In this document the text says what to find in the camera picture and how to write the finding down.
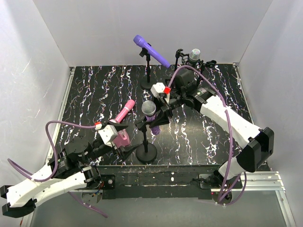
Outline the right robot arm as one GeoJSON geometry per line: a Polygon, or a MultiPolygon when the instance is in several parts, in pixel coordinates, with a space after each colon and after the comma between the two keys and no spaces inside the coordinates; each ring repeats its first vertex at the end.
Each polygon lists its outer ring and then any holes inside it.
{"type": "Polygon", "coordinates": [[[158,112],[152,126],[167,124],[172,111],[186,105],[220,125],[229,133],[230,141],[236,141],[241,147],[238,155],[229,154],[227,161],[202,180],[203,184],[223,186],[242,173],[254,173],[273,154],[273,130],[262,129],[238,115],[213,85],[209,88],[196,85],[193,71],[177,70],[168,85],[160,82],[152,85],[151,93],[158,112]]]}

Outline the purple glitter microphone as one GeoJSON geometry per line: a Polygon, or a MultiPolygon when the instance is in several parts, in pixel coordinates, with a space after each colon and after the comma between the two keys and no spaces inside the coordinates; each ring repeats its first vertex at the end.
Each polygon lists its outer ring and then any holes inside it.
{"type": "MultiPolygon", "coordinates": [[[[148,122],[151,122],[153,120],[155,120],[156,118],[156,104],[151,101],[151,100],[147,100],[144,101],[141,107],[142,113],[145,115],[146,120],[148,122]]],[[[155,126],[151,128],[151,132],[153,135],[158,135],[160,134],[160,128],[159,126],[155,126]]]]}

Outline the black tripod shock-mount stand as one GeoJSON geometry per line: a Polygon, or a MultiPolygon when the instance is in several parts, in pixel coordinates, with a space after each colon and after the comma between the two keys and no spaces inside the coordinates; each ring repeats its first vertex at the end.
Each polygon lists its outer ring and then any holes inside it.
{"type": "Polygon", "coordinates": [[[175,66],[174,66],[174,71],[176,71],[177,68],[178,68],[178,61],[179,61],[179,59],[181,59],[181,65],[182,66],[183,65],[191,66],[191,67],[195,68],[197,71],[199,71],[200,73],[203,73],[203,71],[206,68],[213,68],[213,67],[215,67],[217,65],[217,61],[215,61],[215,60],[204,62],[201,59],[195,65],[190,64],[188,62],[189,53],[183,53],[183,49],[178,49],[176,51],[175,57],[176,57],[176,62],[175,62],[175,66]]]}

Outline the purple smooth microphone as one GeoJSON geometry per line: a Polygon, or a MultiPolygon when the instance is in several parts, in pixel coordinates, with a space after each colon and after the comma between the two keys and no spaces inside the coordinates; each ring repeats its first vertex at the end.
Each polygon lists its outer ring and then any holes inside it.
{"type": "Polygon", "coordinates": [[[170,67],[170,63],[161,54],[159,54],[151,45],[149,45],[142,36],[136,35],[133,38],[133,41],[137,46],[141,48],[145,48],[147,50],[147,53],[150,56],[152,56],[154,59],[156,59],[161,65],[163,65],[166,68],[170,67]]]}

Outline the silver microphone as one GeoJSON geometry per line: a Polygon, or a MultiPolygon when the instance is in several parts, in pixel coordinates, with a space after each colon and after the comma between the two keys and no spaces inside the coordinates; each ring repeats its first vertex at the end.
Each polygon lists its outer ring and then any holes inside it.
{"type": "Polygon", "coordinates": [[[193,65],[197,64],[198,61],[200,60],[200,53],[201,52],[199,49],[197,49],[197,48],[193,49],[191,51],[191,53],[189,54],[188,62],[193,65]]]}

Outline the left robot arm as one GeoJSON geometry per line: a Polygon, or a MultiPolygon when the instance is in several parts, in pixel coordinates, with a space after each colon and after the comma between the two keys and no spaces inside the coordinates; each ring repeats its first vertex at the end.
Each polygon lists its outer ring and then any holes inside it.
{"type": "Polygon", "coordinates": [[[79,152],[54,150],[52,158],[34,174],[9,159],[11,166],[22,174],[25,180],[0,188],[0,196],[7,200],[2,206],[2,214],[20,218],[31,214],[36,207],[49,199],[77,189],[88,188],[97,192],[114,189],[116,177],[100,172],[90,163],[108,152],[115,152],[122,160],[126,160],[137,147],[129,143],[118,145],[115,139],[125,133],[127,127],[113,120],[89,126],[89,129],[98,133],[92,143],[88,143],[79,152]]]}

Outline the black round-base stand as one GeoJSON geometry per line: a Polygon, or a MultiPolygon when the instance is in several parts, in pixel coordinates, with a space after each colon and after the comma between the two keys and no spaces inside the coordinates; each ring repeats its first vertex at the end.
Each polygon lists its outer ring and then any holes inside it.
{"type": "Polygon", "coordinates": [[[153,84],[156,82],[154,79],[151,79],[151,76],[150,76],[150,73],[151,73],[151,68],[150,68],[151,56],[148,53],[148,50],[146,48],[142,48],[139,55],[141,57],[145,56],[146,57],[146,62],[147,62],[146,69],[145,69],[146,78],[141,80],[140,86],[144,90],[150,90],[151,87],[153,86],[153,84]]]}
{"type": "Polygon", "coordinates": [[[157,157],[157,148],[147,140],[147,122],[146,118],[136,122],[136,127],[143,133],[143,142],[136,148],[136,157],[143,164],[151,164],[157,157]]]}

